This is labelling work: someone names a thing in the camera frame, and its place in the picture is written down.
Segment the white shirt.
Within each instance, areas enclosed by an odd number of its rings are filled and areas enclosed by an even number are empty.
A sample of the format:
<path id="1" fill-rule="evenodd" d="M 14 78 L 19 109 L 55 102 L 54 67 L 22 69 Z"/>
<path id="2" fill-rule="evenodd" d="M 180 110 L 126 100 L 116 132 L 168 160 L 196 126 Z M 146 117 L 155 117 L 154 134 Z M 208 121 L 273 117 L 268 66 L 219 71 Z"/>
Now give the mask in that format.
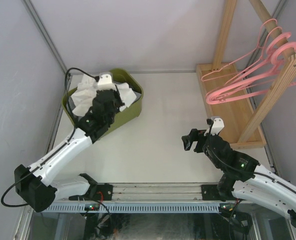
<path id="1" fill-rule="evenodd" d="M 139 97 L 139 93 L 133 91 L 128 83 L 117 83 L 113 80 L 110 72 L 99 74 L 99 80 L 83 74 L 82 80 L 78 83 L 77 90 L 71 95 L 74 107 L 72 113 L 78 117 L 84 117 L 92 105 L 92 100 L 98 98 L 99 91 L 118 90 L 121 100 L 124 103 L 119 108 L 122 112 L 129 108 Z"/>

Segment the grey shirt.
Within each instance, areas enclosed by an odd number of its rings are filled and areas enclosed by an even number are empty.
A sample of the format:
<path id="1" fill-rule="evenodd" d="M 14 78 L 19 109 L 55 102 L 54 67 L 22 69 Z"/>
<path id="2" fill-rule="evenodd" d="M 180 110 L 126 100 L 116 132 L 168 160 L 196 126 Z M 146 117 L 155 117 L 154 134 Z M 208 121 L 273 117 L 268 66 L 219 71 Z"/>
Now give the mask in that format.
<path id="1" fill-rule="evenodd" d="M 96 90 L 77 90 L 72 93 L 69 100 L 64 103 L 66 107 L 66 112 L 71 116 L 83 117 L 85 115 L 85 110 L 88 110 L 92 104 L 92 100 L 97 96 Z M 121 99 L 125 103 L 124 106 L 120 107 L 119 112 L 123 112 L 128 109 L 132 104 L 137 102 L 141 94 L 133 90 L 122 90 Z"/>

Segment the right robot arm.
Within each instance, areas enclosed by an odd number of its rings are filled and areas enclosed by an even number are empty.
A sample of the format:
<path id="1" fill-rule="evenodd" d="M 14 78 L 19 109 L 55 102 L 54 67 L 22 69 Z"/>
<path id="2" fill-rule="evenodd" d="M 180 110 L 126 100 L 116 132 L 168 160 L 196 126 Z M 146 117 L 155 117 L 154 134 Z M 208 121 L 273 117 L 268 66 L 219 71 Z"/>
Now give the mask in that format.
<path id="1" fill-rule="evenodd" d="M 251 156 L 233 150 L 219 135 L 192 129 L 182 136 L 186 151 L 196 143 L 195 153 L 205 154 L 223 172 L 217 185 L 222 199 L 253 202 L 290 220 L 296 228 L 296 186 L 268 170 Z"/>

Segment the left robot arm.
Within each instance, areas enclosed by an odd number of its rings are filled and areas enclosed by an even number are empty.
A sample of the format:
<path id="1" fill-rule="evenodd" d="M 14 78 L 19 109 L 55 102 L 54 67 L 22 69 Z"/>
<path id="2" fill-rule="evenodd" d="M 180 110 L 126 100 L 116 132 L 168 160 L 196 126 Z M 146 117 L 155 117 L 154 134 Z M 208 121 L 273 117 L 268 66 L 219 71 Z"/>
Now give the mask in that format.
<path id="1" fill-rule="evenodd" d="M 118 89 L 97 91 L 92 106 L 64 141 L 30 166 L 21 164 L 15 169 L 16 193 L 38 213 L 62 198 L 76 195 L 86 200 L 95 198 L 95 181 L 85 173 L 61 183 L 54 179 L 67 163 L 108 131 L 123 105 Z"/>

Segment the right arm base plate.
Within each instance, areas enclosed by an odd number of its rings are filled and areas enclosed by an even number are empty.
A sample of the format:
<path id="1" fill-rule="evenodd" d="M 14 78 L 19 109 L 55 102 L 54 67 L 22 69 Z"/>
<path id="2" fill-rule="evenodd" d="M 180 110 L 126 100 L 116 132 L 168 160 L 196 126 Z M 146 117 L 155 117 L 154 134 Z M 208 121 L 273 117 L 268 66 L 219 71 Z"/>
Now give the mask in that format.
<path id="1" fill-rule="evenodd" d="M 203 201 L 223 201 L 217 189 L 217 184 L 201 185 L 201 193 Z"/>

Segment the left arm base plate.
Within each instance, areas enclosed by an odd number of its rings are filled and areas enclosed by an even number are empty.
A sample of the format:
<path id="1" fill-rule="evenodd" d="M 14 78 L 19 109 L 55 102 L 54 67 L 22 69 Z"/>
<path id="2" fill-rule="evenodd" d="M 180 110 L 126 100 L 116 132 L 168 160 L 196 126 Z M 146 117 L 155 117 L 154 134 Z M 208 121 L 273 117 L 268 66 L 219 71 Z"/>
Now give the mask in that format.
<path id="1" fill-rule="evenodd" d="M 108 183 L 91 184 L 84 194 L 74 194 L 68 197 L 70 201 L 77 200 L 96 200 L 96 201 L 110 201 L 113 195 L 113 185 Z"/>

